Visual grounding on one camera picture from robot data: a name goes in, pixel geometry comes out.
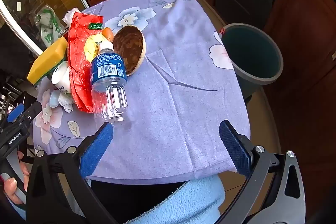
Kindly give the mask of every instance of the yellow sponge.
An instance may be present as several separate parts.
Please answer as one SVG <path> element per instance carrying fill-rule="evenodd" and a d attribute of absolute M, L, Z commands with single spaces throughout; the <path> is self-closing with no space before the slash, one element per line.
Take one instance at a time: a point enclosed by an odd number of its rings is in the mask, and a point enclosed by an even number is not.
<path fill-rule="evenodd" d="M 68 41 L 60 37 L 47 48 L 34 62 L 29 74 L 28 81 L 35 85 L 42 77 L 57 66 L 64 58 L 68 47 Z"/>

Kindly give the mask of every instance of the brown egg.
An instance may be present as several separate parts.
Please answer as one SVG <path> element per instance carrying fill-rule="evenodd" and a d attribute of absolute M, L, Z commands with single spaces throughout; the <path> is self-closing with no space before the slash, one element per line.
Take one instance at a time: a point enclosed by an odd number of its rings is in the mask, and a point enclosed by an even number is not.
<path fill-rule="evenodd" d="M 127 75 L 133 74 L 139 68 L 146 54 L 145 38 L 135 26 L 126 26 L 117 32 L 113 47 L 124 59 Z"/>
<path fill-rule="evenodd" d="M 104 28 L 104 30 L 101 32 L 104 37 L 107 38 L 108 41 L 112 42 L 114 35 L 112 30 L 109 27 Z"/>

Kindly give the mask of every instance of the tile floor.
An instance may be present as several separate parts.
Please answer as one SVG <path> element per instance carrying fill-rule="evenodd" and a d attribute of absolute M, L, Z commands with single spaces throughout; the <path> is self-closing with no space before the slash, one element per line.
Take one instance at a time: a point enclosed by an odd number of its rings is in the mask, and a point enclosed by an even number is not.
<path fill-rule="evenodd" d="M 197 1 L 208 15 L 217 31 L 225 26 L 223 20 L 221 20 L 219 15 L 206 3 L 205 0 Z M 247 112 L 251 126 L 252 143 L 255 145 L 262 145 L 269 152 L 280 153 L 280 144 L 272 112 L 262 89 L 253 94 L 251 101 L 247 105 Z M 220 212 L 223 213 L 238 194 L 245 182 L 245 177 L 230 171 L 223 172 L 219 174 L 219 176 L 224 185 L 226 194 L 224 203 L 219 207 Z M 257 212 L 260 209 L 272 177 L 272 174 L 268 174 L 260 195 L 252 207 L 250 214 Z"/>

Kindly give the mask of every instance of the blue bottle label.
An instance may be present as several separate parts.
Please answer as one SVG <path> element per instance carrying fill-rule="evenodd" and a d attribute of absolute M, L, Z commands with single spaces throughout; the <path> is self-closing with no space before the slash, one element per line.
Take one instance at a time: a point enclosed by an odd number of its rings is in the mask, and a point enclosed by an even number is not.
<path fill-rule="evenodd" d="M 91 63 L 91 86 L 105 77 L 118 76 L 127 81 L 123 58 L 114 52 L 97 55 Z"/>

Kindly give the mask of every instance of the bucket rim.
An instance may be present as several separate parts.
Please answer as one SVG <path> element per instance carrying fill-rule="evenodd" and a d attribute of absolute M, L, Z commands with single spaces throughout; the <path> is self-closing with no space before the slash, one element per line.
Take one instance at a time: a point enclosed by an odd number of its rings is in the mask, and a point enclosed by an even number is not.
<path fill-rule="evenodd" d="M 228 25 L 224 26 L 224 29 L 226 30 L 227 28 L 230 28 L 230 27 L 233 27 L 233 26 L 246 26 L 246 27 L 255 29 L 258 32 L 261 32 L 261 34 L 263 34 L 265 37 L 267 37 L 270 40 L 270 42 L 273 45 L 273 47 L 274 47 L 274 49 L 275 49 L 275 51 L 276 51 L 276 53 L 277 53 L 277 55 L 279 57 L 279 60 L 280 60 L 280 68 L 279 68 L 278 72 L 273 77 L 270 77 L 270 78 L 260 78 L 260 77 L 254 76 L 252 74 L 249 74 L 248 72 L 246 72 L 246 71 L 242 70 L 240 67 L 238 67 L 231 60 L 231 63 L 233 65 L 233 67 L 234 67 L 235 73 L 238 76 L 240 76 L 241 78 L 243 78 L 243 79 L 245 79 L 247 81 L 250 81 L 251 79 L 253 79 L 254 83 L 255 84 L 259 84 L 259 85 L 268 85 L 268 84 L 271 84 L 271 83 L 275 82 L 279 78 L 279 76 L 281 75 L 281 73 L 282 73 L 282 71 L 284 69 L 284 60 L 283 60 L 283 57 L 282 57 L 282 54 L 281 54 L 281 51 L 280 51 L 278 45 L 263 30 L 260 30 L 259 28 L 254 27 L 254 26 L 249 25 L 249 24 L 245 24 L 245 23 L 231 23 L 231 24 L 228 24 Z"/>

